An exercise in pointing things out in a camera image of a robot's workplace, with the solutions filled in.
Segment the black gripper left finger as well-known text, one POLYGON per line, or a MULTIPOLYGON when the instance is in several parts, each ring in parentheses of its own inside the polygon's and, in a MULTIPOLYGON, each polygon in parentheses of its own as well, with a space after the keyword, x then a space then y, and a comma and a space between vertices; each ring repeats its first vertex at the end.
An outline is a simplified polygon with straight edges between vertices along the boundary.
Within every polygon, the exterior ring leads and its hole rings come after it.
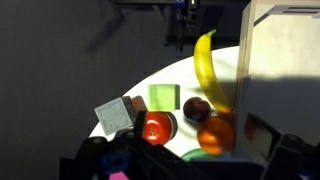
POLYGON ((145 117, 146 117, 146 112, 145 111, 139 111, 136 117, 136 121, 134 124, 133 132, 135 134, 141 134, 144 129, 145 125, 145 117))

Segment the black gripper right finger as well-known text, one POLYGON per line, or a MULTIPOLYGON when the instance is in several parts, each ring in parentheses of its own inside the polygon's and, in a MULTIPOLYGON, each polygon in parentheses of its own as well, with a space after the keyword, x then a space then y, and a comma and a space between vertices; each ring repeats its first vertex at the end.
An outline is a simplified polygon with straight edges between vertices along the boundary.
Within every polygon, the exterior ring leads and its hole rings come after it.
POLYGON ((281 134, 256 113, 247 115, 244 135, 265 160, 272 154, 281 134))

